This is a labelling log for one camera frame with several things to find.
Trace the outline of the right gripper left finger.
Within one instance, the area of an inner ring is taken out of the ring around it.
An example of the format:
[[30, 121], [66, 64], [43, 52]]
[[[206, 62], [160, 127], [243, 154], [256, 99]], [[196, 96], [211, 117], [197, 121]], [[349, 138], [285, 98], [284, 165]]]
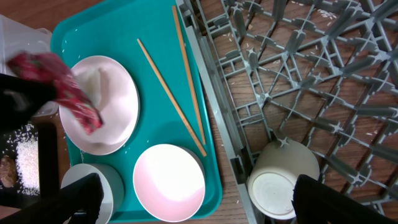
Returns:
[[95, 224], [103, 197], [101, 179], [91, 173], [60, 189], [58, 194], [1, 219], [1, 224]]

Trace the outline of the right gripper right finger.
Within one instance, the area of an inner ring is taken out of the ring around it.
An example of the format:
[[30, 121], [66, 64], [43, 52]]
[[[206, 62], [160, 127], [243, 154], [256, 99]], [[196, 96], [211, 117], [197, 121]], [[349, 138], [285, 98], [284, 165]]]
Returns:
[[299, 175], [292, 205], [298, 224], [396, 224], [305, 175]]

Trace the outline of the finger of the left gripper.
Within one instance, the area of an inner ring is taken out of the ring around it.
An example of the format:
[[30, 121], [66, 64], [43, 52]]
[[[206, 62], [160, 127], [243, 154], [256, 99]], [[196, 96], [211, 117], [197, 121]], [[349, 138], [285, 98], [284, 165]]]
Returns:
[[26, 124], [48, 101], [57, 97], [52, 84], [1, 74], [1, 131]]

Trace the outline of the red foil snack wrapper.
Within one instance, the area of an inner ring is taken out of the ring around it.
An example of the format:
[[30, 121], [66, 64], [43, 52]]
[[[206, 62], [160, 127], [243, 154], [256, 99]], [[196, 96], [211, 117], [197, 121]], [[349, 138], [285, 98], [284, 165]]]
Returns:
[[93, 134], [103, 126], [100, 112], [81, 90], [72, 71], [57, 54], [21, 52], [8, 59], [6, 64], [24, 80], [55, 87], [54, 101], [69, 109], [86, 134]]

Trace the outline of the grey bowl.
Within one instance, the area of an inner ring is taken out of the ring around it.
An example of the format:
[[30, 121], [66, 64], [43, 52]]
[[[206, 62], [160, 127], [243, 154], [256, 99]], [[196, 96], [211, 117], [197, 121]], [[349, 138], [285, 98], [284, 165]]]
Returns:
[[91, 173], [99, 175], [104, 192], [96, 224], [107, 224], [124, 200], [124, 184], [113, 167], [106, 164], [77, 164], [66, 172], [61, 188]]

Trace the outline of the pile of rice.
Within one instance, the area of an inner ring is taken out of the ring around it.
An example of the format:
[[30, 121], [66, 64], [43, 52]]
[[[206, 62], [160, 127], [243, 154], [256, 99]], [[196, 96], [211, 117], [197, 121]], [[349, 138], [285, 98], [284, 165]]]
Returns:
[[4, 152], [15, 155], [17, 172], [17, 193], [39, 196], [39, 145], [38, 132], [32, 123], [27, 123], [4, 135]]

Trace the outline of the white cup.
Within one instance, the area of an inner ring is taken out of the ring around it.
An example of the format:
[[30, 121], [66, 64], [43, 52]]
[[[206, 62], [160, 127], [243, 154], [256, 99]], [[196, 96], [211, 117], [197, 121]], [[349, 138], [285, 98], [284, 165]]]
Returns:
[[291, 139], [284, 145], [270, 142], [257, 158], [248, 179], [252, 203], [271, 218], [289, 220], [296, 217], [292, 201], [301, 174], [315, 180], [319, 178], [320, 168], [313, 152]]

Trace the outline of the brown food scrap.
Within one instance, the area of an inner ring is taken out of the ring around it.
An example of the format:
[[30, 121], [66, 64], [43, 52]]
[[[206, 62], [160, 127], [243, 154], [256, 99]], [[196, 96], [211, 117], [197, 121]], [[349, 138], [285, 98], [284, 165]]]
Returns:
[[9, 156], [1, 159], [1, 183], [5, 188], [13, 187], [17, 182], [16, 164]]

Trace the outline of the white plastic wrap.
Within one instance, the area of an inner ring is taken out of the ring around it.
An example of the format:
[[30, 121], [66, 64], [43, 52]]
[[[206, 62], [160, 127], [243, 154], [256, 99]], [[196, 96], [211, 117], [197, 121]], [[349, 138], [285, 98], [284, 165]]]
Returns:
[[100, 68], [91, 68], [76, 76], [81, 90], [96, 108], [100, 106], [102, 100], [101, 79], [102, 73]]

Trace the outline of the small pink bowl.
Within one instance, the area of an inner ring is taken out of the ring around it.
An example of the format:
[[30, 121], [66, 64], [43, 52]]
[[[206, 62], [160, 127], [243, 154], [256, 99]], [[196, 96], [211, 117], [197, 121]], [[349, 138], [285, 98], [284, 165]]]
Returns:
[[153, 217], [182, 222], [199, 211], [205, 199], [205, 171], [186, 147], [158, 144], [146, 149], [134, 166], [136, 197]]

